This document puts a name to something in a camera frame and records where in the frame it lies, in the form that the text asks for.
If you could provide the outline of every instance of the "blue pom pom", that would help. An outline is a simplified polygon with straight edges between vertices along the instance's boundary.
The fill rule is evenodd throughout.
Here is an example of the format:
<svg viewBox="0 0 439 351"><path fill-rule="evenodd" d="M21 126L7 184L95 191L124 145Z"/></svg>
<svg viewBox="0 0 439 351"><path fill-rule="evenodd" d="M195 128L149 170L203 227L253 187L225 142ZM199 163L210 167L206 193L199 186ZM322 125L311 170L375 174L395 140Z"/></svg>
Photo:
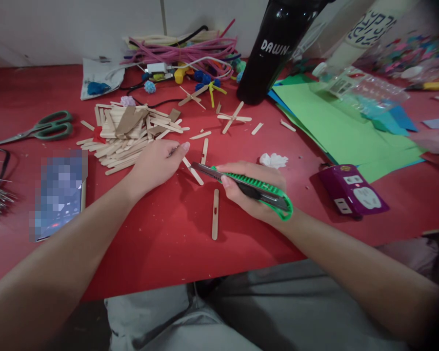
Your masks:
<svg viewBox="0 0 439 351"><path fill-rule="evenodd" d="M240 83L240 80L242 79L242 74L243 74L244 72L241 72L241 73L239 73L238 74L238 76L236 77L236 82L239 84Z"/></svg>
<svg viewBox="0 0 439 351"><path fill-rule="evenodd" d="M147 81L145 83L145 90L147 93L152 94L156 91L156 86L152 81Z"/></svg>
<svg viewBox="0 0 439 351"><path fill-rule="evenodd" d="M203 79L203 72L202 72L202 71L195 71L195 73L194 73L194 79L195 79L197 82L201 82L202 79Z"/></svg>
<svg viewBox="0 0 439 351"><path fill-rule="evenodd" d="M211 77L208 75L203 75L203 79L201 80L201 82L205 85L208 85L211 82Z"/></svg>
<svg viewBox="0 0 439 351"><path fill-rule="evenodd" d="M200 89L203 88L204 86L205 86L205 84L203 84L203 83L198 83L198 84L195 86L195 91L200 90Z"/></svg>

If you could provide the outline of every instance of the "person's right hand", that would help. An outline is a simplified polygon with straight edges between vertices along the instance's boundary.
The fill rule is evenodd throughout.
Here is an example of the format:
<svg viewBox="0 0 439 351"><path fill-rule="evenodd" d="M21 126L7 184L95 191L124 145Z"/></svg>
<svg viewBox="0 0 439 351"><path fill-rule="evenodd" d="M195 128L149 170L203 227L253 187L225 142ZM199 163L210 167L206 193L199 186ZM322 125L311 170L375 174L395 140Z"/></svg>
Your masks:
<svg viewBox="0 0 439 351"><path fill-rule="evenodd" d="M273 185L284 192L286 191L286 180L281 175L281 172L275 168L239 161L217 166L217 170L223 173L245 175ZM252 217L260 219L274 227L281 223L281 219L275 211L264 203L244 195L234 180L223 175L221 182L223 183L228 199L233 200Z"/></svg>

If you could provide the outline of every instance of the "white tissue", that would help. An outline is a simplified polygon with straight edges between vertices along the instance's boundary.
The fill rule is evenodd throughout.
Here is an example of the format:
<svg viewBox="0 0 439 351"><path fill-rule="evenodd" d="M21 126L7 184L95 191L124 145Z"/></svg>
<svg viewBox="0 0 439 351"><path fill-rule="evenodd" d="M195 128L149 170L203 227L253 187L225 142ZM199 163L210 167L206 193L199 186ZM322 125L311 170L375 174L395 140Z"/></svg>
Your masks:
<svg viewBox="0 0 439 351"><path fill-rule="evenodd" d="M260 156L260 164L271 168L278 169L280 167L286 167L286 162L288 162L287 157L283 157L275 153L273 153L271 156L268 154L263 154Z"/></svg>

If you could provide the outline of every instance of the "wire bundle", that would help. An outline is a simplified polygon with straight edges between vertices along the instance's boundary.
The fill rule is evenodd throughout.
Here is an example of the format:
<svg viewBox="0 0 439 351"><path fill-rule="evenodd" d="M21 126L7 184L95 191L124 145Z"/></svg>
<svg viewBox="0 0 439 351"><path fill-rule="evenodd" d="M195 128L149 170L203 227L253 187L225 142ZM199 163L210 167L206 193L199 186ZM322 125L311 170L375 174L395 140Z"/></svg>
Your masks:
<svg viewBox="0 0 439 351"><path fill-rule="evenodd" d="M157 62L171 64L174 61L181 61L195 70L212 75L213 79L226 80L233 74L232 66L222 59L235 53L237 39L218 38L182 48L180 42L176 43L176 46L165 46L147 44L146 41L139 42L133 38L129 39L131 44L138 47L138 50L133 53L132 58L124 63L139 61L144 64ZM209 72L211 68L216 71L216 74Z"/></svg>

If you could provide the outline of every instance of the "green paper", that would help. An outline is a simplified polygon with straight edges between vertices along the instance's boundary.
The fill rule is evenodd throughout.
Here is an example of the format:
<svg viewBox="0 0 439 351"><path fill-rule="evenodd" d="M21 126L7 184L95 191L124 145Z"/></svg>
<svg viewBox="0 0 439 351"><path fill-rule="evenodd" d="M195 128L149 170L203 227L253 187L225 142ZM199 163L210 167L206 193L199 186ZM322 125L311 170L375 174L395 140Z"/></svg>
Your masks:
<svg viewBox="0 0 439 351"><path fill-rule="evenodd" d="M399 151L416 147L404 136L376 130L360 112L319 90L319 87L318 83L311 83L276 86L273 89L339 164L362 165L397 158ZM401 166L409 163L405 157L400 156L400 160L403 160Z"/></svg>
<svg viewBox="0 0 439 351"><path fill-rule="evenodd" d="M424 153L418 147L408 150L399 151L396 154L382 160L362 164L358 171L362 174L368 183L372 183L383 176L393 172L407 164L419 160L419 156Z"/></svg>
<svg viewBox="0 0 439 351"><path fill-rule="evenodd" d="M288 111L286 111L283 107L281 107L279 104L277 104L277 107L288 117L291 123L293 123L295 126L299 127L303 132L305 132L325 153L327 153L327 150L322 146L322 144L319 143L319 141L307 130L307 128L304 126L304 124L301 123L301 121L296 118L296 116L293 116Z"/></svg>
<svg viewBox="0 0 439 351"><path fill-rule="evenodd" d="M314 80L310 79L306 75L295 75L288 76L283 81L281 81L282 85L291 85L291 84L304 84L304 83L313 83Z"/></svg>

